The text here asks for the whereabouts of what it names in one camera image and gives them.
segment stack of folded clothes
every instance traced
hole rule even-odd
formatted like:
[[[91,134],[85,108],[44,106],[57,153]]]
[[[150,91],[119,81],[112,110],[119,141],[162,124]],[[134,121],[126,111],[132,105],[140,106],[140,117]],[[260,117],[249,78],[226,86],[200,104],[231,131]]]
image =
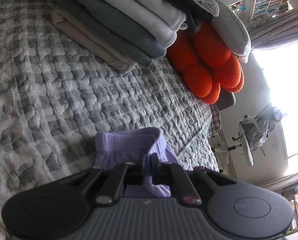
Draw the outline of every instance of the stack of folded clothes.
[[[215,0],[56,0],[52,23],[125,74],[163,57],[177,31],[218,16]]]

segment folded dark gray garment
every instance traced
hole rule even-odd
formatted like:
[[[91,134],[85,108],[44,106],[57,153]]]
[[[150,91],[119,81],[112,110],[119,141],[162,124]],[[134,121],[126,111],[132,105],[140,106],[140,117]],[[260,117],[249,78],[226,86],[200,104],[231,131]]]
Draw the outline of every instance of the folded dark gray garment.
[[[196,33],[201,27],[201,20],[207,23],[212,22],[213,16],[211,13],[202,9],[193,0],[165,0],[174,7],[185,12],[187,16],[186,24],[188,25],[187,32]]]
[[[120,36],[108,30],[101,23],[96,21],[87,11],[87,9],[75,0],[56,0],[60,8],[76,19],[79,19],[90,31],[103,38],[109,45],[120,51],[122,54],[133,59],[143,67],[149,67],[153,59],[146,55],[134,44],[126,41]]]
[[[116,35],[137,46],[153,59],[163,57],[167,50],[143,26],[103,0],[75,0],[83,4],[94,19]]]

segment quilted bedspread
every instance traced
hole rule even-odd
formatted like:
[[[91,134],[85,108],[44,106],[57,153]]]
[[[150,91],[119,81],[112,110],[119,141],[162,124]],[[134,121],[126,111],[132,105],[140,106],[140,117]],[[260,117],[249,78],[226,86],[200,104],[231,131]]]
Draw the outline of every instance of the quilted bedspread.
[[[0,0],[0,240],[5,201],[89,168],[98,131],[159,127],[185,169],[218,170],[219,112],[166,58],[120,75],[51,24],[53,0]]]

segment plaid bedding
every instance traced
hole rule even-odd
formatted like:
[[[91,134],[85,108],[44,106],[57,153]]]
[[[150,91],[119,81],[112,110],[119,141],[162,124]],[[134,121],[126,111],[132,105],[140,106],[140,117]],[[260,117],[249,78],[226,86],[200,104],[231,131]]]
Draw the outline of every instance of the plaid bedding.
[[[166,58],[120,75],[51,24],[53,0],[0,0],[0,239],[5,201],[89,168],[98,131],[159,127],[185,169],[218,170],[216,105]]]

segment purple garment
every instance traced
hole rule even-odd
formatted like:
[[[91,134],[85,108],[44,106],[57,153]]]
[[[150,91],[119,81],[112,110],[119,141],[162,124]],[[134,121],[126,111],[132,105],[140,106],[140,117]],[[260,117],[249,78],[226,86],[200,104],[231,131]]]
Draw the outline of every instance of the purple garment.
[[[97,133],[95,136],[97,156],[95,165],[111,170],[118,163],[139,161],[145,153],[157,153],[160,162],[179,164],[175,152],[167,145],[160,129],[155,127],[116,133]],[[166,185],[153,185],[151,176],[145,178],[143,186],[128,185],[124,196],[127,197],[170,197]]]

